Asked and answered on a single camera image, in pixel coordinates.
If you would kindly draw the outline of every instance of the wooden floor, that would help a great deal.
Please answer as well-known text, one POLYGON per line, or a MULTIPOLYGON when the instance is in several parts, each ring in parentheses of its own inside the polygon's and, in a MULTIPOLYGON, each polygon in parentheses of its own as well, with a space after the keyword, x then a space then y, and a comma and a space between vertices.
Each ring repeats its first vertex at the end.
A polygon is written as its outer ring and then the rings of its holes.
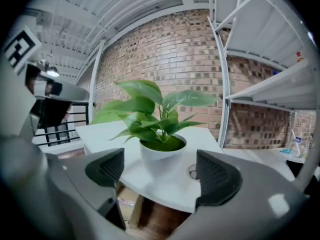
MULTIPOLYGON (((83 156, 84 149, 59 154, 59 159, 83 156)), ((162 240, 169 237, 190 213, 171 209, 149 199, 144 199, 141 217, 137 228, 130 228, 126 221, 126 232, 136 239, 162 240)))

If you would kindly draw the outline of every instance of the brick wall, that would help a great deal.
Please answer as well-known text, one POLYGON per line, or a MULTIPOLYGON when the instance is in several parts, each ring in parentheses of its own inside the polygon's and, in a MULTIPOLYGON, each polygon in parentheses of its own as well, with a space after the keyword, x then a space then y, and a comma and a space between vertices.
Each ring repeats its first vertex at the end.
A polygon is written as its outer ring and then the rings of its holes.
MULTIPOLYGON (((199 90, 217 98, 209 107, 178 108, 179 119, 196 114, 218 139, 222 115, 222 72, 217 44, 207 10, 166 15, 139 26, 111 45, 101 56, 94 87, 95 103, 128 99, 115 81, 150 80, 165 96, 170 92, 199 90)), ((226 42, 228 29, 220 31, 226 42)), ((227 57, 231 92, 239 92, 272 76, 273 68, 243 58, 227 57)), ((78 85, 89 88, 91 73, 78 85)), ((286 143, 290 116, 281 110, 232 105, 225 147, 277 148, 286 143)))

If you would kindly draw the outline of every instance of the white ceiling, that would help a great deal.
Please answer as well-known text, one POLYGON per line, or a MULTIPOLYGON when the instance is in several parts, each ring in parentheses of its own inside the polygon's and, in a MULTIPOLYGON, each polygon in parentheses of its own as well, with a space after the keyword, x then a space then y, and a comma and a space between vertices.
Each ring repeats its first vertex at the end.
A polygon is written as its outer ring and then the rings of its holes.
POLYGON ((113 44, 143 21, 191 9, 215 9, 215 21, 231 28, 225 49, 279 69, 292 66, 303 49, 286 19, 266 0, 32 0, 15 29, 27 25, 41 41, 41 59, 74 83, 94 60, 97 45, 113 44))

